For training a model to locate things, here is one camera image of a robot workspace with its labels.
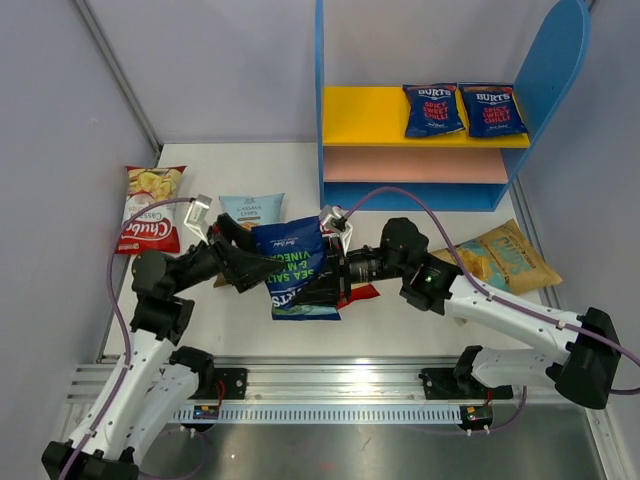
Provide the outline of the blue Burts sea salt bag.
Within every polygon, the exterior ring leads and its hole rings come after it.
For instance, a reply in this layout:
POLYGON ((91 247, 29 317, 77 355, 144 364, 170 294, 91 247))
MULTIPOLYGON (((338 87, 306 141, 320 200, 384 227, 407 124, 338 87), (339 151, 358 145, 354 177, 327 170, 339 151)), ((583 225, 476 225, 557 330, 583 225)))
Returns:
POLYGON ((271 298, 273 320, 340 320, 334 306, 292 303, 295 296, 322 271, 326 261, 318 216, 256 226, 252 234, 261 255, 285 263, 282 270, 265 281, 271 298))

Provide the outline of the blue Burts chilli bag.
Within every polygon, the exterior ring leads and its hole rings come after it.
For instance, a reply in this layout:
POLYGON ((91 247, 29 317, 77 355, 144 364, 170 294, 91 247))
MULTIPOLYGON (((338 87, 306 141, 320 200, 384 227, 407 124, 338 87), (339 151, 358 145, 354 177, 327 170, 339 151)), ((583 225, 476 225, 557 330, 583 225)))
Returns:
POLYGON ((463 131, 455 83, 404 85, 409 104, 406 138, 428 138, 463 131))
POLYGON ((472 138, 525 134, 511 84, 461 84, 460 91, 472 138))

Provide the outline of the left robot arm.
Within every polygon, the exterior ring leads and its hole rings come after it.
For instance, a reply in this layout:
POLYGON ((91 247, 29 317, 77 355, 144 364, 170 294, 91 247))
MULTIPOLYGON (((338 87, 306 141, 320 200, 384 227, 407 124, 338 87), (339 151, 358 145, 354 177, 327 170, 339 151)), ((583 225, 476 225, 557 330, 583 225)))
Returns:
POLYGON ((136 479, 158 434, 190 397, 215 388, 211 354, 179 344, 195 303, 180 292, 223 275, 238 292, 267 280, 285 262, 257 253, 250 231, 227 214, 201 241, 174 257, 149 250, 133 262, 138 303, 122 325, 124 352, 93 406, 42 463, 52 479, 136 479))

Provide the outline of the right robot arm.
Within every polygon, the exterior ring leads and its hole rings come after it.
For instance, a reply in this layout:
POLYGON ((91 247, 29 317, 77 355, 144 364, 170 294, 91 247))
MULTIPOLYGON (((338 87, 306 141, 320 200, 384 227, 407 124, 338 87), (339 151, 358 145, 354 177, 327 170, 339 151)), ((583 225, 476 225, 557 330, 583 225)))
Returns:
POLYGON ((607 405, 621 357, 607 313, 545 308, 483 284, 430 254, 427 237, 406 217, 387 221, 376 248, 345 252, 330 240, 324 270, 291 302, 335 307, 350 299, 354 283, 395 278, 414 308, 473 321, 524 343, 519 350, 467 347, 453 369, 455 387, 466 397, 503 386, 552 386, 582 407, 607 405))

